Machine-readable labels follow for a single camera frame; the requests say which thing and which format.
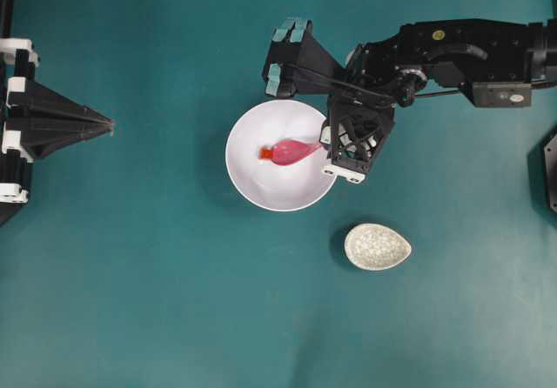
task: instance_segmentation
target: cable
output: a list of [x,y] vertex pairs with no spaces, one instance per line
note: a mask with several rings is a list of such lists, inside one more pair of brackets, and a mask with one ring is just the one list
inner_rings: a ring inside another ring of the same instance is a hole
[[460,90],[443,90],[441,92],[431,92],[428,94],[418,94],[417,98],[431,98],[431,97],[441,97],[443,95],[454,95],[460,94]]
[[323,75],[319,72],[316,72],[315,70],[311,70],[311,69],[308,69],[308,68],[303,68],[302,66],[297,66],[296,64],[285,64],[285,66],[290,66],[293,69],[303,70],[304,72],[311,73],[315,77],[320,77],[321,79],[325,79],[327,82],[329,82],[331,84],[342,85],[342,86],[345,86],[346,88],[352,88],[353,90],[359,90],[360,92],[364,92],[365,94],[373,95],[375,97],[393,99],[393,97],[391,97],[390,95],[381,94],[381,93],[375,92],[373,90],[367,90],[366,88],[360,88],[359,86],[349,84],[348,82],[339,81],[339,80],[333,79],[331,77],[327,77],[327,76],[325,76],[325,75]]
[[537,81],[537,82],[532,82],[532,89],[533,90],[546,90],[547,88],[553,88],[554,86],[557,86],[557,81]]

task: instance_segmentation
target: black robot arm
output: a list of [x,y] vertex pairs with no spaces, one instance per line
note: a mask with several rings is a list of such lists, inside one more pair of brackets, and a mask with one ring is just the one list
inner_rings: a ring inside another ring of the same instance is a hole
[[[0,0],[0,226],[28,203],[37,160],[113,128],[109,118],[35,80],[33,43],[10,37],[13,3]],[[7,65],[14,66],[9,78]]]
[[[313,38],[311,21],[289,18],[275,30],[263,79],[271,97],[328,95],[323,172],[357,184],[394,126],[396,104],[462,93],[476,107],[526,107],[532,90],[557,85],[557,21],[406,24],[385,41],[359,44],[343,67]],[[452,89],[419,94],[429,80]]]

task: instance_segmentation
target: teal tabletop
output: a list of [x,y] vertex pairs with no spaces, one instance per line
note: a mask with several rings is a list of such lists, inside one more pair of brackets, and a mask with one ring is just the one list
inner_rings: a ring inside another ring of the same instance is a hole
[[[404,23],[553,15],[552,0],[16,0],[37,81],[117,124],[39,162],[0,230],[0,386],[555,387],[540,144],[557,92],[399,109],[368,179],[302,211],[250,204],[224,163],[230,128],[268,99],[285,17],[344,61]],[[352,266],[344,237],[366,222],[412,255]]]

